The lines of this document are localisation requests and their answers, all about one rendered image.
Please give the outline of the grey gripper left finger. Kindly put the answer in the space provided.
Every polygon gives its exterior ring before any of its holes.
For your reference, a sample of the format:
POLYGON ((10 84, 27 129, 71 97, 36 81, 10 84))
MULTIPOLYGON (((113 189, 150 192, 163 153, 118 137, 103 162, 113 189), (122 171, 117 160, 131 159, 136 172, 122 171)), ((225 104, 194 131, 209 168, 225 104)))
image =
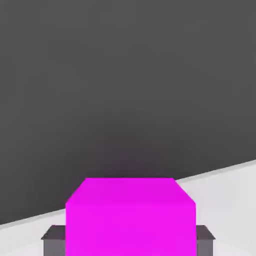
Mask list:
POLYGON ((42 236, 43 256, 66 256, 66 226, 51 225, 42 236))

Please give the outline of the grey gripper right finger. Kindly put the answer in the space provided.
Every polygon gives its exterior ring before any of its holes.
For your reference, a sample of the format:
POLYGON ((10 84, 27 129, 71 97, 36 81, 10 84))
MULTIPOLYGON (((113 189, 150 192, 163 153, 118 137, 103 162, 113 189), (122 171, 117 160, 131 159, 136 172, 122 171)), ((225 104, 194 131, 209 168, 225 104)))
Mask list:
POLYGON ((205 225, 196 226, 196 256, 214 256, 216 238, 205 225))

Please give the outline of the small magenta cube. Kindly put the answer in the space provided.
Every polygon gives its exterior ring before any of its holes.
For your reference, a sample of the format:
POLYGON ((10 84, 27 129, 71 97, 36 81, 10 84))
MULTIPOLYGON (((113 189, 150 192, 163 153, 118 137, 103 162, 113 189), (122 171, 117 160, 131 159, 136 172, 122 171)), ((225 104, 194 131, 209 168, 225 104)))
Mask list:
POLYGON ((65 204, 66 256, 197 256, 196 204, 173 178, 86 178, 65 204))

